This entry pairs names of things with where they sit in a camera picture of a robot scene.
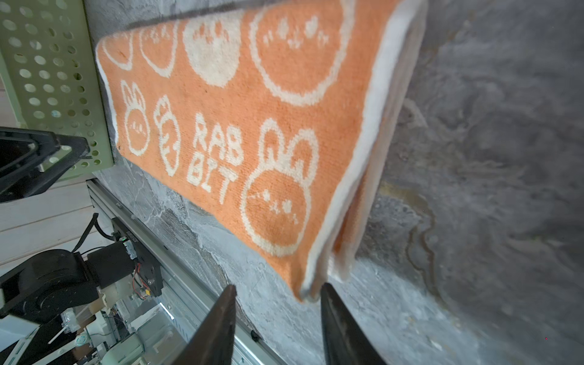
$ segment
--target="orange towel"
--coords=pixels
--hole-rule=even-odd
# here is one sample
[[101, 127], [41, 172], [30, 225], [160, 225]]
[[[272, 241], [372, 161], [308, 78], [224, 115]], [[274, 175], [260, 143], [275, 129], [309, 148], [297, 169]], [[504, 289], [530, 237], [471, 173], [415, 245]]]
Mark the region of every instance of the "orange towel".
[[300, 0], [101, 39], [116, 145], [314, 299], [353, 263], [426, 10]]

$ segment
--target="rabbit ear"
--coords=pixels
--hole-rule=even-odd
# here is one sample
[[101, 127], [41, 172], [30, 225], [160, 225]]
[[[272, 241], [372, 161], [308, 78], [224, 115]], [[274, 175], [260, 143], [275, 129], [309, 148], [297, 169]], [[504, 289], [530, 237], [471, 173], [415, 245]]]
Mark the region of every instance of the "rabbit ear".
[[124, 103], [126, 103], [126, 106], [129, 107], [130, 105], [132, 105], [132, 100], [134, 98], [132, 95], [132, 90], [130, 90], [130, 87], [128, 86], [126, 80], [121, 81], [121, 96], [124, 99]]
[[154, 108], [154, 123], [157, 126], [161, 126], [160, 118], [166, 114], [172, 114], [171, 112], [171, 102], [168, 100], [167, 95], [163, 95], [156, 103], [156, 108]]
[[[267, 149], [267, 156], [265, 155], [265, 142], [266, 142], [266, 134], [269, 131], [273, 131], [276, 133], [276, 137], [278, 137], [278, 155], [274, 156], [274, 150], [271, 148]], [[276, 161], [280, 160], [281, 156], [284, 154], [284, 134], [278, 124], [272, 119], [268, 118], [265, 122], [263, 122], [262, 127], [260, 128], [260, 135], [259, 135], [259, 148], [258, 148], [258, 157], [259, 157], [259, 164], [268, 164], [269, 166], [275, 166]]]
[[136, 103], [142, 107], [142, 110], [146, 110], [146, 101], [144, 100], [144, 95], [142, 95], [142, 92], [135, 82], [132, 82], [132, 92], [134, 93], [134, 100], [136, 100]]
[[296, 146], [301, 141], [307, 142], [312, 151], [312, 156], [310, 158], [310, 163], [308, 164], [306, 176], [303, 176], [304, 160], [302, 159], [299, 159], [294, 163], [294, 166], [292, 166], [292, 170], [293, 174], [295, 174], [295, 177], [298, 181], [302, 181], [302, 184], [304, 186], [310, 186], [315, 176], [317, 175], [318, 168], [318, 139], [314, 134], [314, 130], [301, 129], [300, 131], [298, 131], [298, 134], [295, 135], [294, 138], [290, 141], [286, 155], [292, 158], [292, 156], [294, 156], [294, 150], [296, 149]]

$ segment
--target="basket hole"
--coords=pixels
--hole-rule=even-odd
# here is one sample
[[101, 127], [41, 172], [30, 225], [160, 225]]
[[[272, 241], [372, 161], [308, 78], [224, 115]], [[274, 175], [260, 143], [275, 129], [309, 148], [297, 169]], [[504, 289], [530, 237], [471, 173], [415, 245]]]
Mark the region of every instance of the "basket hole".
[[39, 42], [39, 41], [37, 41], [37, 40], [34, 40], [34, 39], [33, 39], [32, 41], [30, 41], [30, 43], [29, 43], [29, 44], [30, 44], [30, 46], [31, 46], [31, 47], [32, 47], [34, 50], [36, 50], [36, 51], [38, 51], [39, 49], [43, 48], [43, 45], [42, 45], [42, 44], [40, 44], [40, 42]]
[[18, 71], [18, 73], [20, 74], [20, 76], [28, 79], [32, 76], [32, 74], [30, 73], [29, 70], [25, 69], [25, 68], [21, 68], [20, 71]]
[[6, 4], [4, 1], [0, 1], [0, 12], [9, 13], [10, 5]]
[[37, 34], [39, 32], [39, 30], [37, 29], [37, 27], [34, 26], [34, 25], [32, 25], [32, 24], [25, 25], [25, 29], [30, 34]]
[[2, 22], [2, 25], [4, 25], [4, 28], [6, 28], [8, 30], [16, 30], [16, 23], [13, 22], [12, 20], [5, 19]]
[[12, 47], [16, 47], [16, 48], [20, 48], [22, 46], [22, 42], [20, 41], [20, 39], [18, 39], [16, 37], [10, 37], [10, 39], [8, 40], [8, 43], [10, 43], [10, 45]]
[[25, 64], [26, 63], [26, 56], [23, 55], [22, 53], [17, 53], [14, 55], [14, 60], [20, 64]]
[[21, 6], [20, 7], [20, 13], [22, 15], [24, 15], [27, 18], [32, 18], [33, 17], [33, 11], [30, 10], [30, 8], [27, 8], [26, 6]]
[[57, 0], [57, 1], [55, 1], [55, 4], [57, 5], [57, 7], [59, 9], [63, 9], [63, 10], [67, 9], [67, 3], [65, 2], [65, 0]]
[[44, 57], [41, 55], [34, 56], [34, 61], [39, 65], [44, 65], [45, 63], [47, 63], [47, 60], [45, 60]]
[[63, 23], [64, 26], [71, 25], [71, 19], [69, 19], [67, 15], [61, 15], [59, 17], [59, 20], [61, 21], [61, 23]]
[[53, 21], [53, 14], [51, 14], [50, 12], [47, 12], [45, 10], [40, 12], [40, 17], [43, 18], [44, 20], [48, 21], [48, 22], [52, 22]]

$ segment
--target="perforated plastic basket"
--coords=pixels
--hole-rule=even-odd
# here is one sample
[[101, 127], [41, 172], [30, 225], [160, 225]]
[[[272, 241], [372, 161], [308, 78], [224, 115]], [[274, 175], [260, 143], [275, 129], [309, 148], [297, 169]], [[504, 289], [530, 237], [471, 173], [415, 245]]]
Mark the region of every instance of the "perforated plastic basket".
[[1, 0], [0, 22], [0, 74], [18, 127], [87, 138], [93, 159], [62, 179], [112, 166], [82, 0]]

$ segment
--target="gray marble surface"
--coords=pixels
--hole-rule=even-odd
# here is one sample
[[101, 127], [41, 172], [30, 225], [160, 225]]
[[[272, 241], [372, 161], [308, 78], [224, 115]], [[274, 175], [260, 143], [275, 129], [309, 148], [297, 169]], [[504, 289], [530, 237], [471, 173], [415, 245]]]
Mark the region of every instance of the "gray marble surface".
[[[430, 3], [352, 278], [334, 285], [391, 364], [581, 364], [584, 3]], [[94, 42], [223, 4], [85, 1]], [[323, 363], [317, 305], [297, 303], [212, 216], [116, 161], [99, 179], [170, 250], [216, 293], [235, 283], [290, 364]]]

